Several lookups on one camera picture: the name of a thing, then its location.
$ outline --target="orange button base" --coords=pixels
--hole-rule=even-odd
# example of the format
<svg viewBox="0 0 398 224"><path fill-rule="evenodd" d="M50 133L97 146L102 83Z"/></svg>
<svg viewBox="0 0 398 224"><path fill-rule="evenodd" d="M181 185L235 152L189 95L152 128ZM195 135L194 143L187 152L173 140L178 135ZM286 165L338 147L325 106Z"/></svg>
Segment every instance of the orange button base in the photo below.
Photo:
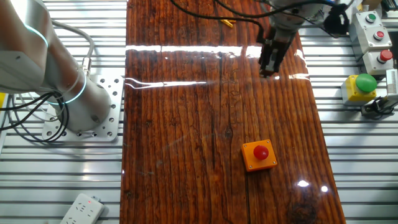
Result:
<svg viewBox="0 0 398 224"><path fill-rule="evenodd" d="M254 148L256 146L265 146L268 149L269 155L267 159L260 160L254 156ZM272 148L271 140L245 143L242 145L242 154L244 164L246 165L246 170L248 172L261 169L270 169L278 164L274 149Z"/></svg>

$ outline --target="power strip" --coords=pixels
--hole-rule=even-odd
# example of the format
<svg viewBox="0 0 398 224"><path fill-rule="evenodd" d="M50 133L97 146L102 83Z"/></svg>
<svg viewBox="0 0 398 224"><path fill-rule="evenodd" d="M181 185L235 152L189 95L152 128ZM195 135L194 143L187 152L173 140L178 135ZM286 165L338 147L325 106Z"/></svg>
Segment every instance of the power strip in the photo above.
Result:
<svg viewBox="0 0 398 224"><path fill-rule="evenodd" d="M85 194L80 194L69 208L61 224L94 224L103 210L102 203Z"/></svg>

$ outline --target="wooden board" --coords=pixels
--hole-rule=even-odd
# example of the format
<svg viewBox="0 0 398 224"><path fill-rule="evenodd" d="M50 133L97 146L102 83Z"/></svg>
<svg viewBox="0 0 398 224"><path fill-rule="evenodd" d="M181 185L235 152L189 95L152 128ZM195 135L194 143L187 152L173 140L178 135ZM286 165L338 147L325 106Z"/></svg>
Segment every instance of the wooden board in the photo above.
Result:
<svg viewBox="0 0 398 224"><path fill-rule="evenodd" d="M121 223L345 223L300 39L264 79L256 34L168 0L128 2ZM278 165L247 173L241 146L264 139Z"/></svg>

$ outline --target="mounting plate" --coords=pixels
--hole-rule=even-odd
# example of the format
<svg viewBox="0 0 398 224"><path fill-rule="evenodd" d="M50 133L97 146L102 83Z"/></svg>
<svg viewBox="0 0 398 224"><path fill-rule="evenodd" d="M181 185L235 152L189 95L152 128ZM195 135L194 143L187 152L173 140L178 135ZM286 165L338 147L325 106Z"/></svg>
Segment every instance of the mounting plate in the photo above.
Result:
<svg viewBox="0 0 398 224"><path fill-rule="evenodd" d="M90 131L84 131L75 133L69 129L65 130L59 140L61 142L111 142L118 136L119 129L119 117L121 110L121 101L123 94L124 79L121 76L109 76L109 75L92 75L90 79L99 85L101 85L108 93L111 98L111 110L109 111L108 117L96 128ZM50 114L56 114L55 109L49 105L47 110ZM45 122L42 132L44 139L56 133L58 130L60 121Z"/></svg>

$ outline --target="green button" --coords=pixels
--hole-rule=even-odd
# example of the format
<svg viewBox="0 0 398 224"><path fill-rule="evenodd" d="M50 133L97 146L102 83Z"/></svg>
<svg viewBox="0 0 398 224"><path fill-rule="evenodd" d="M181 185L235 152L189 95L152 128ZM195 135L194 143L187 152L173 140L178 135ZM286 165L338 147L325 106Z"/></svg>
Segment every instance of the green button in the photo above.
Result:
<svg viewBox="0 0 398 224"><path fill-rule="evenodd" d="M368 23L373 23L376 20L376 16L374 14L369 14L368 16L366 16L366 21Z"/></svg>
<svg viewBox="0 0 398 224"><path fill-rule="evenodd" d="M359 90L370 93L377 87L377 81L369 74L360 74L355 80L356 86Z"/></svg>
<svg viewBox="0 0 398 224"><path fill-rule="evenodd" d="M375 20L376 19L376 16L374 14L369 14L368 16L369 16L369 19L371 19L371 20Z"/></svg>

